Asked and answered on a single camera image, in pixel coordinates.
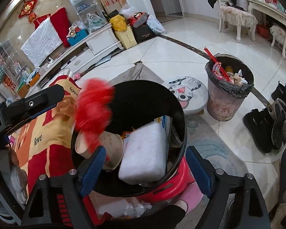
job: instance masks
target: metal screw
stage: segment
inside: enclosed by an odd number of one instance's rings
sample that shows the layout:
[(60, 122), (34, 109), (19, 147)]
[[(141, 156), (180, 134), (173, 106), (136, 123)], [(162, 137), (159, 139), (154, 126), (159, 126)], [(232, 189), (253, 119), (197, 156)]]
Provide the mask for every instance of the metal screw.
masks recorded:
[(246, 175), (249, 179), (254, 179), (254, 175), (252, 175), (251, 173), (247, 173)]
[(77, 170), (76, 169), (71, 169), (69, 170), (69, 175), (75, 175), (77, 173)]
[(46, 177), (47, 176), (45, 174), (42, 174), (42, 175), (39, 176), (39, 180), (42, 181), (42, 180), (46, 179)]
[(224, 171), (222, 169), (216, 169), (216, 173), (219, 175), (223, 175)]

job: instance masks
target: black trash bag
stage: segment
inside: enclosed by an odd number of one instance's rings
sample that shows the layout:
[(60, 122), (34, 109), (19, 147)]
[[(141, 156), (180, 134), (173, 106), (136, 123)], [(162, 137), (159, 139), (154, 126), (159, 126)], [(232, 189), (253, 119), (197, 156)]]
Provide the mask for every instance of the black trash bag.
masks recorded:
[(231, 66), (235, 73), (238, 73), (238, 71), (241, 69), (243, 78), (248, 82), (248, 84), (243, 84), (242, 86), (231, 84), (225, 80), (219, 80), (215, 75), (212, 73), (213, 65), (215, 64), (212, 60), (210, 60), (206, 66), (205, 70), (208, 74), (209, 79), (212, 83), (215, 84), (218, 88), (220, 88), (222, 91), (226, 92), (230, 96), (242, 99), (249, 95), (251, 92), (253, 86), (254, 86), (254, 78), (251, 70), (247, 65), (245, 65), (242, 61), (240, 61), (238, 58), (228, 55), (228, 54), (219, 54), (217, 53), (215, 55), (215, 58), (221, 62), (221, 66), (225, 68), (226, 66)]

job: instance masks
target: round stool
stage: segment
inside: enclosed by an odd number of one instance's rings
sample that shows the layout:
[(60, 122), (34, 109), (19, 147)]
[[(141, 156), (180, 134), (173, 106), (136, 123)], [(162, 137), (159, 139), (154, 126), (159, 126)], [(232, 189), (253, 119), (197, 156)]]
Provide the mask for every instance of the round stool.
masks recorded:
[(167, 182), (153, 192), (141, 195), (139, 198), (148, 203), (165, 201), (179, 195), (194, 181), (188, 163), (183, 157), (176, 173)]
[(208, 89), (193, 77), (175, 77), (162, 83), (180, 102), (184, 114), (200, 112), (209, 99)]

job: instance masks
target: beige paper cup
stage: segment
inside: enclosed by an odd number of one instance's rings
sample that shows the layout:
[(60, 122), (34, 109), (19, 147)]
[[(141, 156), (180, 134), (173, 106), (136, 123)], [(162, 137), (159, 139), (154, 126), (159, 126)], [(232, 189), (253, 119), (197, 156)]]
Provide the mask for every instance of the beige paper cup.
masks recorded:
[[(98, 140), (100, 145), (105, 147), (106, 154), (108, 156), (108, 160), (105, 162), (103, 170), (114, 170), (116, 167), (118, 167), (124, 154), (124, 144), (122, 138), (118, 134), (105, 131), (98, 137)], [(77, 136), (75, 142), (75, 151), (86, 159), (92, 155), (92, 153), (88, 151), (87, 143), (82, 132), (79, 132)]]

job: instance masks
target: rug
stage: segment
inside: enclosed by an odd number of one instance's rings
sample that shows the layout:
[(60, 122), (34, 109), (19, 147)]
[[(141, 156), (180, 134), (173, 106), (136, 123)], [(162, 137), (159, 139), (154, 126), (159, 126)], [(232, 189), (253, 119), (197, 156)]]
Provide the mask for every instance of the rug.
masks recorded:
[[(159, 84), (163, 83), (163, 80), (160, 77), (141, 63), (138, 63), (136, 66), (118, 75), (109, 83), (116, 85), (118, 83), (130, 80), (149, 80)], [(245, 163), (230, 150), (225, 142), (200, 115), (187, 115), (186, 124), (188, 129), (187, 146), (195, 146), (201, 156), (208, 159), (215, 168), (221, 168), (229, 175), (240, 177), (243, 177), (248, 172)], [(226, 211), (223, 215), (219, 228), (223, 229), (225, 226), (227, 208), (233, 199), (234, 195), (230, 195), (227, 202)], [(197, 207), (188, 213), (176, 228), (195, 228), (208, 204), (208, 201), (209, 199), (204, 195)], [(157, 204), (157, 210), (167, 206), (169, 202), (170, 201)]]

